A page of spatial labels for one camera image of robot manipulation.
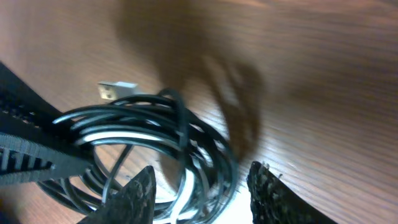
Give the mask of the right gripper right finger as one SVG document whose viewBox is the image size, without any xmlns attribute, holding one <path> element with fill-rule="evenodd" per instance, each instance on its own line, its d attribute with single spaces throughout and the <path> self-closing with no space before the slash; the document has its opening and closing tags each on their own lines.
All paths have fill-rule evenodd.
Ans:
<svg viewBox="0 0 398 224">
<path fill-rule="evenodd" d="M 267 164 L 252 162 L 247 185 L 253 224 L 336 224 L 289 189 Z"/>
</svg>

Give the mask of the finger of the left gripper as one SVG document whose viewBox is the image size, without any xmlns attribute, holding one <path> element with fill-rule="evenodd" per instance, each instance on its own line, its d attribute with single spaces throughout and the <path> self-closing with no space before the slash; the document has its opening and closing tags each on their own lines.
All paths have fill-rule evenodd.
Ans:
<svg viewBox="0 0 398 224">
<path fill-rule="evenodd" d="M 93 164 L 89 147 L 72 143 L 72 122 L 5 64 L 1 65 L 1 185 L 76 176 Z"/>
</svg>

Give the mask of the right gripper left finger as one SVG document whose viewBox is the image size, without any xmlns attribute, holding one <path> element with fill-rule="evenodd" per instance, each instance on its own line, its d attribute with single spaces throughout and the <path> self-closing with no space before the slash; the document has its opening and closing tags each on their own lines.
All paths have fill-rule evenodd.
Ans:
<svg viewBox="0 0 398 224">
<path fill-rule="evenodd" d="M 152 224 L 155 193 L 154 168 L 146 166 L 102 207 L 78 224 Z"/>
</svg>

